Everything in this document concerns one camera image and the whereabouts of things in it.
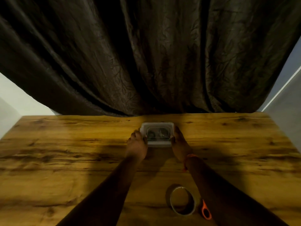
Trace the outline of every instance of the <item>scissors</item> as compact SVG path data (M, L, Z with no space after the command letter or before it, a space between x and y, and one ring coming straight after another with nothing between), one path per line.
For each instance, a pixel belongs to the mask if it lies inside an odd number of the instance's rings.
M211 213L207 207L207 205L205 204L205 201L204 199L203 200L203 205L202 205L202 208L201 208L201 213L202 213L202 216L206 219L206 220L211 220L212 219L212 216L211 216Z

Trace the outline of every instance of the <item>wood grain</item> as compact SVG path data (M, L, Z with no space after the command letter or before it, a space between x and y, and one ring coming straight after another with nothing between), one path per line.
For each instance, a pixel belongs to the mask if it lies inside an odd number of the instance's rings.
M301 225L301 155L265 113L22 117L0 141L0 225L55 225L123 159L143 122L174 122L197 155L289 225ZM172 184L200 195L171 148L150 148L118 225L213 225L177 216Z

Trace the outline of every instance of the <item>dark brown curtain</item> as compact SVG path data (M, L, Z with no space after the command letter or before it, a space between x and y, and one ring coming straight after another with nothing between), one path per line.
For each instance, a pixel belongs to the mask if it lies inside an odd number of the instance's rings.
M254 112L301 0L0 0L0 72L61 114Z

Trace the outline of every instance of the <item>hand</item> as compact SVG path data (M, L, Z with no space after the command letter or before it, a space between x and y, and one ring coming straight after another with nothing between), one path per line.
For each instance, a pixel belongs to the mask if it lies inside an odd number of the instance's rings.
M174 134L175 136L171 136L172 151L178 160L184 162L187 155L193 154L192 148L186 142L179 127L175 126Z
M126 143L125 157L134 158L137 160L137 163L141 163L148 151L147 137L142 137L141 133L138 130L135 130Z

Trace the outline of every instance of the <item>plastic container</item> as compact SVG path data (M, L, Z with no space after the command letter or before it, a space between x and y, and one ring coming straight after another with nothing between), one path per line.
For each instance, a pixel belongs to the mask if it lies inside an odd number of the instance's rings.
M174 134L174 126L172 122L145 122L140 132L147 135L149 147L171 147L170 136Z

